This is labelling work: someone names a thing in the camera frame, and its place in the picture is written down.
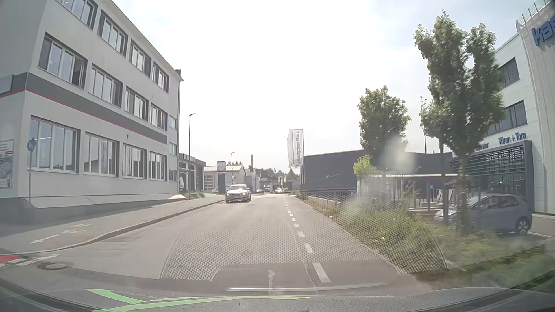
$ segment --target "blue round sign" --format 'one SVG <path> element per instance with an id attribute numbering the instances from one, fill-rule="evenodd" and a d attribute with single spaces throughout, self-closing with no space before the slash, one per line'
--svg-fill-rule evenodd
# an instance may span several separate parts
<path id="1" fill-rule="evenodd" d="M 34 138 L 30 139 L 27 142 L 27 149 L 29 150 L 29 152 L 32 152 L 35 146 L 37 146 L 37 141 Z"/>

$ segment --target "silver car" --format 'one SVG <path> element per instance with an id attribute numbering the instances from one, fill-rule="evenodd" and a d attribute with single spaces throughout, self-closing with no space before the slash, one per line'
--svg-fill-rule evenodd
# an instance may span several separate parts
<path id="1" fill-rule="evenodd" d="M 495 232 L 515 232 L 526 235 L 532 228 L 532 213 L 526 199 L 510 194 L 486 194 L 470 197 L 467 200 L 470 222 L 475 229 L 489 229 Z M 457 207 L 449 209 L 449 224 L 457 222 Z M 434 220 L 443 222 L 443 211 L 434 216 Z"/>
<path id="2" fill-rule="evenodd" d="M 225 193 L 225 202 L 228 204 L 231 202 L 250 202 L 250 199 L 250 189 L 246 184 L 233 184 Z"/>

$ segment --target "grey hatchback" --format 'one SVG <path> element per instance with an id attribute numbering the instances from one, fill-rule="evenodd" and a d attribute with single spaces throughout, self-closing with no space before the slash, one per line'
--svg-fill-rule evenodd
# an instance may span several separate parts
<path id="1" fill-rule="evenodd" d="M 470 222 L 475 229 L 496 232 L 515 232 L 525 235 L 532 228 L 532 213 L 526 199 L 510 194 L 485 194 L 467 200 Z M 449 209 L 449 224 L 457 221 L 457 207 Z M 435 221 L 443 222 L 443 211 L 438 211 Z"/>

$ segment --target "road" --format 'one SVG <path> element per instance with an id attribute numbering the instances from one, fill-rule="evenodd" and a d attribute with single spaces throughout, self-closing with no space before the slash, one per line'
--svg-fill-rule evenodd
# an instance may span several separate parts
<path id="1" fill-rule="evenodd" d="M 404 296 L 431 290 L 286 194 L 213 204 L 104 241 L 31 258 L 48 256 L 40 261 L 67 267 L 40 270 L 38 263 L 14 264 L 0 268 L 0 278 L 40 291 Z"/>

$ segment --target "sky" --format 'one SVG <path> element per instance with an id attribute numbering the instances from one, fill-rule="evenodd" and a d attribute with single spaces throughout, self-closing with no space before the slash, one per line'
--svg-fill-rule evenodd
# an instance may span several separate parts
<path id="1" fill-rule="evenodd" d="M 420 96 L 426 61 L 414 46 L 419 24 L 444 9 L 469 31 L 484 23 L 496 47 L 515 33 L 532 0 L 191 1 L 113 0 L 154 47 L 181 69 L 179 151 L 215 165 L 287 167 L 288 129 L 304 128 L 305 155 L 361 149 L 365 88 L 384 85 L 412 118 L 407 151 L 424 152 Z M 438 152 L 427 138 L 427 150 Z"/>

